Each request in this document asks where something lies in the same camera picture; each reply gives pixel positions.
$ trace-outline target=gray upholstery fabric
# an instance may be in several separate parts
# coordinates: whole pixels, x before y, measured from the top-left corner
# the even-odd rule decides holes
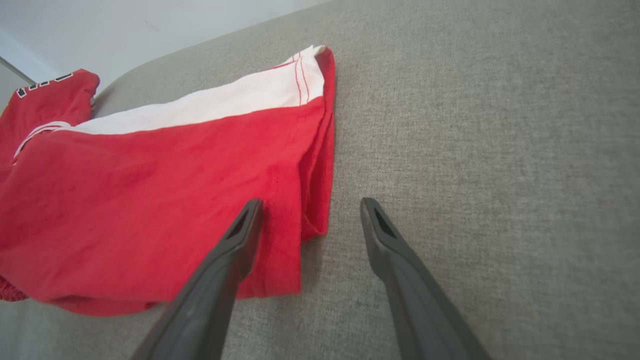
[[[97,116],[333,50],[329,233],[301,250],[300,295],[236,303],[227,359],[399,357],[363,196],[495,359],[637,359],[639,15],[623,0],[337,1],[140,66]],[[0,309],[8,359],[123,359],[161,312]]]

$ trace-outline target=white fabric trim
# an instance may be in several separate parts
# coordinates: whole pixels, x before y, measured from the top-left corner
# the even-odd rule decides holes
[[[35,129],[31,130],[31,132],[27,135],[27,137],[20,143],[20,145],[18,146],[18,149],[15,150],[13,157],[15,158],[16,156],[18,156],[18,154],[20,154],[20,151],[22,151],[24,144],[26,144],[29,140],[31,140],[32,137],[36,136],[37,134],[40,134],[43,131],[47,131],[47,130],[55,131],[63,127],[71,128],[72,126],[68,122],[52,121],[48,124],[44,124],[36,127]]]
[[[323,94],[324,77],[309,47],[280,67],[247,75],[217,88],[201,90],[166,104],[153,104],[58,130],[117,135],[199,124],[259,110],[304,105]]]

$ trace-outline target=red stitching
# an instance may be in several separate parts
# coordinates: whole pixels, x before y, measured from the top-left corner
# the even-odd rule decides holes
[[[300,98],[300,101],[298,102],[298,106],[302,105],[302,92],[300,91],[300,83],[298,82],[298,63],[296,63],[296,66],[294,67],[295,71],[296,71],[296,85],[298,86],[298,97]]]
[[[307,104],[308,104],[309,103],[309,85],[307,84],[307,79],[305,78],[305,68],[302,61],[300,61],[300,70],[302,70],[302,78],[305,80],[305,86],[307,87]]]

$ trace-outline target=red fabric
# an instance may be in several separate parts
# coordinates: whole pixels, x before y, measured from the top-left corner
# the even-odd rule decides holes
[[[11,172],[17,147],[35,127],[56,120],[78,125],[90,119],[91,98],[99,83],[98,75],[80,69],[71,75],[13,93],[0,117],[0,183]],[[3,233],[3,237],[7,236],[10,234]],[[0,276],[0,300],[18,301],[26,298],[23,292]]]
[[[0,188],[0,274],[77,313],[142,311],[174,298],[245,202],[261,198],[238,297],[299,292],[300,241],[326,233],[332,182],[333,55],[317,61],[324,96],[303,106],[34,138]]]

